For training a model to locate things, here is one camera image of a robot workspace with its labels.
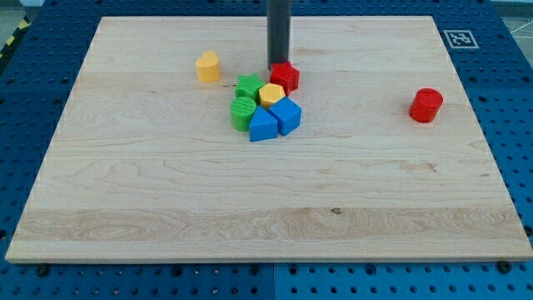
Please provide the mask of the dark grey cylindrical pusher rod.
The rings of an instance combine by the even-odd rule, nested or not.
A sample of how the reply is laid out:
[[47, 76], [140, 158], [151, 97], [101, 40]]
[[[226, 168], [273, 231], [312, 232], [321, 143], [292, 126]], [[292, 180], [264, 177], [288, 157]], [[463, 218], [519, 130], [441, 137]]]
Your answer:
[[266, 5], [267, 67], [289, 58], [291, 0], [268, 0]]

